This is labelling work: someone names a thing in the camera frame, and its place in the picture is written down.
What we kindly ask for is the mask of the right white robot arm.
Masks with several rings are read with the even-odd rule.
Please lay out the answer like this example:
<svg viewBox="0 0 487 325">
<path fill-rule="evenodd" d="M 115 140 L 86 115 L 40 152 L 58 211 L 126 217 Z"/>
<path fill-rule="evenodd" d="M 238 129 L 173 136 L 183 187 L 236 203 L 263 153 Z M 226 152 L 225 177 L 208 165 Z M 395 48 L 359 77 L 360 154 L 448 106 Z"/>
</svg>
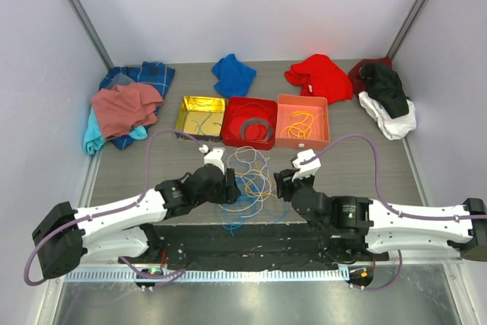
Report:
<svg viewBox="0 0 487 325">
<path fill-rule="evenodd" d="M 311 230 L 344 241 L 352 260 L 396 250 L 441 250 L 486 261 L 486 207 L 481 199 L 468 198 L 456 206 L 398 206 L 366 197 L 328 196 L 314 189 L 313 175 L 298 177 L 295 169 L 273 177 L 278 198 L 291 203 Z"/>
</svg>

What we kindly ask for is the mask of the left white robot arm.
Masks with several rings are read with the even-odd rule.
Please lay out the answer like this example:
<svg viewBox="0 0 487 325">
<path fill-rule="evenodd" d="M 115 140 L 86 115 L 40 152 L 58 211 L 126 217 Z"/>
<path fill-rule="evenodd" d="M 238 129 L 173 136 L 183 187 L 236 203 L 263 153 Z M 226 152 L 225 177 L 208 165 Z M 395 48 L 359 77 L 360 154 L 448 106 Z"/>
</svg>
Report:
<svg viewBox="0 0 487 325">
<path fill-rule="evenodd" d="M 139 196 L 103 206 L 74 209 L 70 202 L 58 203 L 33 230 L 35 248 L 24 280 L 35 286 L 71 272 L 96 239 L 187 215 L 207 202 L 233 204 L 239 197 L 234 169 L 205 164 L 179 180 L 165 180 Z"/>
</svg>

